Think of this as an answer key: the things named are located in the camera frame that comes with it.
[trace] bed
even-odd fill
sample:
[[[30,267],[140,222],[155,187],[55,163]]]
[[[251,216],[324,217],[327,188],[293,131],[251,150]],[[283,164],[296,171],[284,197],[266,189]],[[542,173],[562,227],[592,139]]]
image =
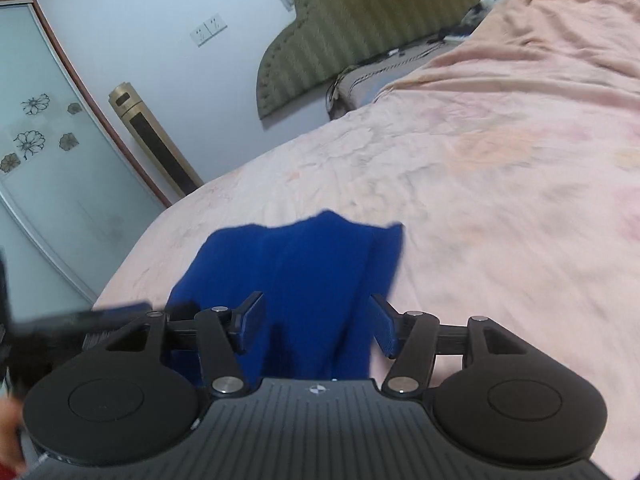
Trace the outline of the bed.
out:
[[[331,209],[401,221],[390,302],[495,319],[591,381],[593,459],[640,471],[640,0],[507,0],[375,102],[209,182],[140,238],[97,306],[161,306],[207,236]],[[372,376],[388,363],[375,351]],[[436,375],[460,362],[438,358]]]

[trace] electrical outlet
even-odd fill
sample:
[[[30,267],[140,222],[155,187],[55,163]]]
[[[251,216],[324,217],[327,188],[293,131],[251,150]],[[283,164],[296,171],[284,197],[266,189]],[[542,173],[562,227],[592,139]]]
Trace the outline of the electrical outlet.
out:
[[[213,34],[209,32],[209,29],[205,27],[204,23],[198,25],[198,27],[196,27],[196,29],[191,33],[191,39],[197,46],[200,46],[212,37]]]
[[[212,36],[215,36],[217,33],[226,29],[225,20],[219,14],[213,15],[206,22],[204,22],[205,27],[209,30]]]

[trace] blue towel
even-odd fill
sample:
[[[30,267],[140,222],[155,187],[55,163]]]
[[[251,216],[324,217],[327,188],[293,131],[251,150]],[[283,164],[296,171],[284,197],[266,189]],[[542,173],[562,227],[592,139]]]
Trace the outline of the blue towel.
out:
[[[222,229],[200,248],[167,305],[235,308],[261,290],[265,323],[238,359],[251,384],[258,377],[363,379],[372,342],[367,300],[388,294],[401,248],[402,224],[354,224],[331,211],[277,228]]]

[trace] white wall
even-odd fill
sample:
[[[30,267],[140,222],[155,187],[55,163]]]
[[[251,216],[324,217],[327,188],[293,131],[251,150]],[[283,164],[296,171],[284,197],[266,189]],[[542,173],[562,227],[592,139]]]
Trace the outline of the white wall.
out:
[[[123,81],[205,181],[328,121],[324,89],[265,124],[258,119],[260,60],[294,18],[280,0],[38,2],[88,91],[155,180],[158,172],[108,102]],[[198,48],[189,33],[216,12],[228,28]]]

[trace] headboard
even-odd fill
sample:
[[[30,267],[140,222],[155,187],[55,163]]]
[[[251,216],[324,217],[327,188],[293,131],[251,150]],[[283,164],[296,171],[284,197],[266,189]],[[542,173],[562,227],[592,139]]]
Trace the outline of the headboard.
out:
[[[260,118],[383,52],[457,24],[480,0],[294,0],[258,69]]]

